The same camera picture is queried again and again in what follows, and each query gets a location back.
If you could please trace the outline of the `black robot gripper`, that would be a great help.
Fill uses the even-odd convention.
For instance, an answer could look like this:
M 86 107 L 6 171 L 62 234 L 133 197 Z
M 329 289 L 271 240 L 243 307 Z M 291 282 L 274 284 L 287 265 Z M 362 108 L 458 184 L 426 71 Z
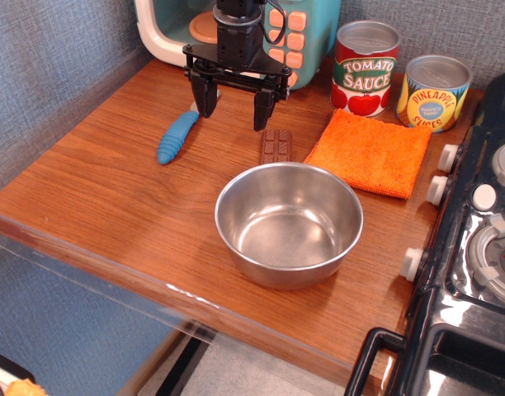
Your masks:
M 283 8 L 275 14 L 281 26 L 274 36 L 266 28 L 263 7 L 215 7 L 216 42 L 185 45 L 185 75 L 191 82 L 198 112 L 209 118 L 216 107 L 217 84 L 256 92 L 254 97 L 254 129 L 264 130 L 277 100 L 290 93 L 291 69 L 271 58 L 263 46 L 278 45 L 288 27 Z

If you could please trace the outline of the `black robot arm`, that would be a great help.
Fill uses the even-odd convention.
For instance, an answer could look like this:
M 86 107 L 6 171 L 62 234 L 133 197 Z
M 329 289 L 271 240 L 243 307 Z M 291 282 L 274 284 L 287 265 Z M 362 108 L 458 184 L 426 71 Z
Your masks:
M 282 28 L 271 39 L 265 27 L 264 1 L 218 1 L 213 8 L 216 21 L 214 44 L 185 45 L 185 75 L 201 116 L 208 118 L 215 110 L 217 87 L 253 92 L 254 129 L 264 130 L 279 100 L 289 96 L 290 67 L 270 57 L 263 43 L 281 42 L 287 19 L 277 1 L 270 4 L 282 17 Z

